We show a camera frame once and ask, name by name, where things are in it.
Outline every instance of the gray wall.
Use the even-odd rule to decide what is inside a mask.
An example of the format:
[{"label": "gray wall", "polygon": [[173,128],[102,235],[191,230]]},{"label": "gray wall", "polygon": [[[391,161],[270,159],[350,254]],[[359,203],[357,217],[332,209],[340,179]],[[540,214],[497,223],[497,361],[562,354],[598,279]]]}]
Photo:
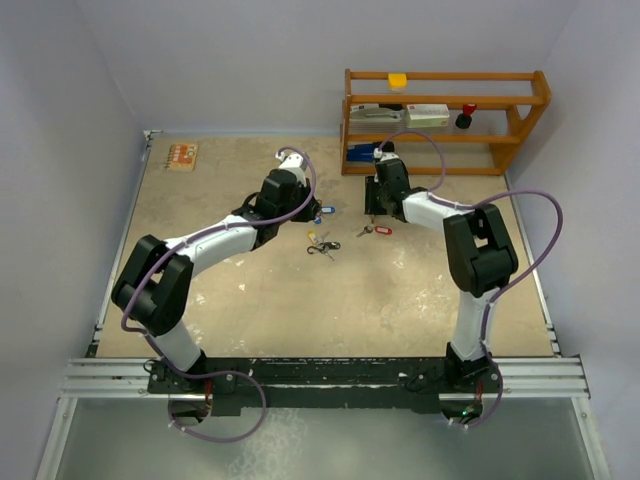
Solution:
[{"label": "gray wall", "polygon": [[78,0],[145,128],[338,131],[344,69],[533,70],[577,0]]},{"label": "gray wall", "polygon": [[[554,193],[566,214],[541,276],[565,355],[582,354],[613,469],[636,479],[640,417],[640,4],[583,0],[544,71],[554,100],[511,169],[517,187]],[[553,209],[522,199],[535,252]]]},{"label": "gray wall", "polygon": [[0,478],[27,479],[91,339],[143,138],[72,0],[0,11]]}]

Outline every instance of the tan floor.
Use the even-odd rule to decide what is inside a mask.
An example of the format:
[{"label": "tan floor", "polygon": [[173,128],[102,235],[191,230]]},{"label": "tan floor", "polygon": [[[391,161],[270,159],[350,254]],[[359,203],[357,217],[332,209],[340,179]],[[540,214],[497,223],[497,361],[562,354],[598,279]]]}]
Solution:
[{"label": "tan floor", "polygon": [[[175,237],[221,220],[259,190],[277,165],[275,151],[286,144],[310,154],[318,170],[316,196],[337,209],[322,225],[288,223],[261,249],[220,263],[194,280],[185,322],[209,356],[444,354],[458,293],[449,277],[443,238],[382,217],[378,224],[393,228],[391,236],[356,238],[368,221],[363,214],[364,179],[340,175],[337,138],[198,138],[195,171],[165,171],[169,146],[179,140],[160,138],[154,143],[125,259],[143,235]],[[468,162],[473,155],[486,161],[483,152],[463,153],[465,158],[454,154],[451,162]],[[412,185],[433,181],[413,177]],[[499,177],[451,176],[438,193],[472,203],[505,189]],[[522,270],[527,260],[511,203],[506,199],[497,204]],[[342,243],[335,262],[307,254],[309,229],[330,231],[329,239]],[[150,356],[144,340],[122,332],[119,320],[119,310],[111,305],[98,356]],[[491,341],[499,356],[552,355],[531,277],[500,301]]]}]

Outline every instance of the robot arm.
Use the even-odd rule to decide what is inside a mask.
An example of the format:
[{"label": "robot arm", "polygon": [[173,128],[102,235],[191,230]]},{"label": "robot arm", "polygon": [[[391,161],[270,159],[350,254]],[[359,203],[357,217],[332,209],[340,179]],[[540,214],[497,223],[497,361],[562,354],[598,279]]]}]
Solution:
[{"label": "robot arm", "polygon": [[[260,222],[292,212],[309,196],[311,187],[305,176],[304,158],[294,153],[280,160],[280,167],[264,179],[260,192],[247,197],[223,221],[184,237],[162,241],[147,235],[140,239],[115,283],[111,299],[124,310],[151,266],[171,248],[186,243],[180,254],[172,255],[163,265],[161,278],[144,287],[131,313],[131,318],[145,327],[160,350],[183,372],[200,373],[206,360],[182,321],[191,279],[226,258],[263,246],[277,235],[284,222]],[[291,221],[312,221],[320,210],[321,205],[312,198]],[[216,226],[223,228],[198,235],[215,230]]]},{"label": "robot arm", "polygon": [[[485,307],[497,290],[509,283],[518,269],[518,259],[496,206],[488,204],[465,212],[438,200],[424,188],[410,187],[407,169],[394,153],[382,154],[376,162],[376,176],[366,179],[365,213],[388,214],[444,235],[449,271],[460,289],[450,349],[460,361],[474,362],[485,356],[482,341],[489,350],[486,339],[494,309],[484,321]],[[477,246],[476,239],[486,244]]]}]

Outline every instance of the wooden shelf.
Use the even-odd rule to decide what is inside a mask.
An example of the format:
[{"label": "wooden shelf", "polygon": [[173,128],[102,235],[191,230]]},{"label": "wooden shelf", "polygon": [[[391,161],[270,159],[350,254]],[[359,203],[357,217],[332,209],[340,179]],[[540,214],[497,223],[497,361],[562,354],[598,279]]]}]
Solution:
[{"label": "wooden shelf", "polygon": [[[345,71],[345,98],[342,102],[342,125],[340,135],[342,142],[342,174],[363,175],[373,174],[373,167],[353,167],[347,165],[347,150],[349,143],[353,142],[379,142],[385,140],[390,134],[406,129],[404,121],[401,122],[363,122],[350,121],[349,113],[352,105],[362,103],[445,103],[450,110],[460,110],[465,104],[477,105],[477,111],[473,118],[477,118],[481,111],[503,111],[506,115],[505,129],[501,132],[492,127],[481,131],[477,128],[478,121],[469,130],[460,130],[452,124],[455,122],[457,112],[451,112],[450,125],[448,127],[418,129],[428,133],[434,141],[442,143],[486,143],[490,146],[494,167],[491,168],[451,168],[447,173],[453,175],[503,175],[516,154],[522,147],[536,123],[544,113],[551,101],[551,90],[541,71],[531,73],[502,73],[502,72],[407,72],[407,80],[411,86],[416,82],[459,82],[458,89],[470,89],[483,93],[486,86],[468,82],[526,82],[529,86],[525,95],[440,95],[429,93],[367,93],[357,91],[357,81],[379,82],[380,90],[386,90],[388,72],[351,72]],[[526,117],[521,118],[518,113],[518,105],[529,106]],[[399,135],[394,142],[425,141],[420,135],[411,133]],[[409,173],[418,175],[438,174],[439,168],[410,167]]]},{"label": "wooden shelf", "polygon": [[[347,138],[348,142],[381,142],[393,132],[389,133],[351,133]],[[495,143],[495,144],[517,144],[520,139],[514,135],[438,135],[429,134],[435,142],[440,143]],[[420,135],[406,133],[398,135],[394,142],[426,142]]]}]

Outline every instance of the small cardboard box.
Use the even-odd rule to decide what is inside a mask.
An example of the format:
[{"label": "small cardboard box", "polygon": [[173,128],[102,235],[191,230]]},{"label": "small cardboard box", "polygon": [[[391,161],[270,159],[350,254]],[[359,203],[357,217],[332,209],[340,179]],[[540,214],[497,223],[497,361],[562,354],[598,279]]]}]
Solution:
[{"label": "small cardboard box", "polygon": [[449,123],[449,108],[439,104],[407,105],[407,127],[446,127]]}]

